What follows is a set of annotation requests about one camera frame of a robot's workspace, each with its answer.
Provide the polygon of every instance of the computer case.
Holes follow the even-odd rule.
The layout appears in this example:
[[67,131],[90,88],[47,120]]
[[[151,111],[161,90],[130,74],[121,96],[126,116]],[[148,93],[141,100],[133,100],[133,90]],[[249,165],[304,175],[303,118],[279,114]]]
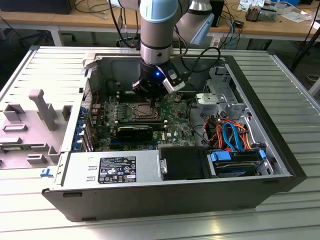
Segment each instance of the computer case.
[[76,0],[2,0],[3,12],[69,14]]

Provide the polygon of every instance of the sticker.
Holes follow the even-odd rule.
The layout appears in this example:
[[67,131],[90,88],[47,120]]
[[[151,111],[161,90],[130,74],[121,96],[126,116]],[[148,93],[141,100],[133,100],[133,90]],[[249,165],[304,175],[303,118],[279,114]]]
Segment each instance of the sticker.
[[20,146],[12,146],[12,147],[2,147],[1,148],[4,151],[12,151],[12,150],[22,150],[22,147]]
[[99,184],[133,183],[137,181],[136,157],[102,157]]

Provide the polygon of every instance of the blue latch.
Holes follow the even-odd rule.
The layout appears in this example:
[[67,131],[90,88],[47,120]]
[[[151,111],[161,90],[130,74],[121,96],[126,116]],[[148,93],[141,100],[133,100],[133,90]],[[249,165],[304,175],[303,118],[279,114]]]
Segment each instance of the blue latch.
[[74,135],[73,136],[73,141],[76,142],[78,140],[80,140],[80,136],[79,135]]
[[76,127],[75,128],[75,134],[80,134],[83,131],[83,129],[81,127]]
[[263,161],[266,160],[267,155],[266,155],[265,151],[259,150],[259,154],[260,154],[260,156],[261,156],[261,158],[262,158]]
[[82,127],[84,124],[85,124],[85,123],[84,123],[83,120],[78,120],[78,121],[76,121],[76,126],[77,126],[77,127]]
[[80,144],[78,142],[73,142],[71,144],[72,149],[79,149],[80,148]]
[[81,106],[81,107],[80,107],[79,115],[82,116],[82,115],[84,115],[84,114],[86,114],[86,113],[87,113],[87,109],[86,109],[85,107]]
[[216,151],[215,154],[219,161],[231,161],[231,156],[228,151]]
[[52,169],[50,168],[44,168],[41,171],[40,177],[53,177]]
[[212,162],[215,161],[231,161],[231,156],[228,151],[214,151],[210,154]]

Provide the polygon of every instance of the electronic equipment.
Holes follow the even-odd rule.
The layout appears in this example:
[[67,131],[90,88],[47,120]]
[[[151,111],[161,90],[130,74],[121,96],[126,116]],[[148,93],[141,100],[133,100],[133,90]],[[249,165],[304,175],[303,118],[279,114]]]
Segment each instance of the electronic equipment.
[[76,0],[2,0],[3,12],[69,14]]
[[245,13],[245,20],[249,22],[256,22],[258,20],[260,11],[261,9],[259,6],[252,6],[250,4],[247,12]]
[[239,29],[242,29],[244,27],[244,24],[245,23],[243,21],[239,21],[239,20],[234,21],[234,26]]
[[81,62],[81,89],[63,95],[70,104],[50,104],[60,98],[51,87],[32,89],[7,103],[0,131],[0,168],[56,165],[42,194],[69,220],[254,208],[306,178],[233,57],[191,75],[200,93],[155,106],[131,91],[135,50],[97,49]]
[[210,5],[212,7],[211,12],[214,15],[211,27],[216,28],[219,26],[222,10],[225,5],[225,0],[210,0]]

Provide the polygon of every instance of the blue cable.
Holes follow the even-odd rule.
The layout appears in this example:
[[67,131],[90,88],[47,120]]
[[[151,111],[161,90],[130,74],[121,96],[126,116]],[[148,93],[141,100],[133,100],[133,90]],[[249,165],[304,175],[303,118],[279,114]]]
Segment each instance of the blue cable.
[[233,130],[233,134],[234,134],[234,140],[235,140],[235,144],[236,147],[240,150],[240,152],[244,152],[245,149],[242,145],[242,143],[239,140],[239,136],[238,136],[238,132],[237,132],[237,128],[234,124],[232,124],[231,122],[226,122],[223,125],[222,128],[222,136],[223,136],[223,140],[225,141],[225,143],[232,149],[232,151],[236,151],[235,147],[229,142],[228,137],[227,137],[227,127],[231,126],[232,130]]
[[225,19],[229,21],[230,26],[231,26],[231,31],[232,31],[231,40],[229,42],[229,46],[227,47],[227,50],[228,50],[232,46],[232,42],[234,40],[235,29],[234,29],[234,25],[232,24],[231,20],[229,18],[227,18],[227,17]]

